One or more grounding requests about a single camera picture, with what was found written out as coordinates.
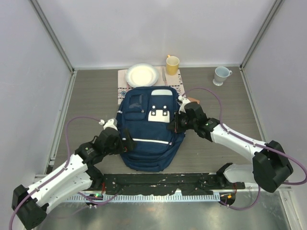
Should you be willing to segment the navy blue student backpack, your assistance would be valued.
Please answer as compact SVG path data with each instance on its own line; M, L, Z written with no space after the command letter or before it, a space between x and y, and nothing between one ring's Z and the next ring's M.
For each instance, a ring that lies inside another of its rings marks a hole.
M169 86L137 87L126 93L116 116L122 140L126 141L128 131L136 143L121 154L126 166L144 172L160 172L169 166L185 138L184 132L167 128L179 111L178 97Z

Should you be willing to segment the brown leather wallet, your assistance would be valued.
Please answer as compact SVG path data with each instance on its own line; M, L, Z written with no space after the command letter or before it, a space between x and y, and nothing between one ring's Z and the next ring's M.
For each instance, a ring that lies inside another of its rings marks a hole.
M187 97L187 99L190 101L190 102L196 102L196 103L200 103L200 101L198 99L195 99L195 98L191 98L191 97Z

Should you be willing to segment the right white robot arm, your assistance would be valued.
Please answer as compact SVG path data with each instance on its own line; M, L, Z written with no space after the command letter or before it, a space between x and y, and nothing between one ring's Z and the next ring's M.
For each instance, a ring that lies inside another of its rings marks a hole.
M282 146L271 141L265 143L242 135L215 118L208 118L197 102L183 99L168 129L175 133L194 130L200 138L221 144L247 159L250 165L229 163L217 176L217 185L228 189L233 183L256 183L273 193L293 173Z

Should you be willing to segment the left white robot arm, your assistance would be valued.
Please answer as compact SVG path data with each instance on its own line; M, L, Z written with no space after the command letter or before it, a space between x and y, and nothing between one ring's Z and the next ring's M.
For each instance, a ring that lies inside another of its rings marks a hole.
M47 214L69 196L90 189L97 191L104 176L95 167L107 155L122 154L136 148L128 130L125 137L114 128L105 128L92 141L85 142L55 171L25 187L13 191L13 217L18 217L27 230L40 225Z

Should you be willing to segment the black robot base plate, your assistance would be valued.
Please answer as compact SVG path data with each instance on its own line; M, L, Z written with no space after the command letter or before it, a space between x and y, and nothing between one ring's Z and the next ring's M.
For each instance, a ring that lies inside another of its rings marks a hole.
M231 183L222 176L209 173L147 173L104 174L105 191L108 195L212 195L214 190L245 189L244 183Z

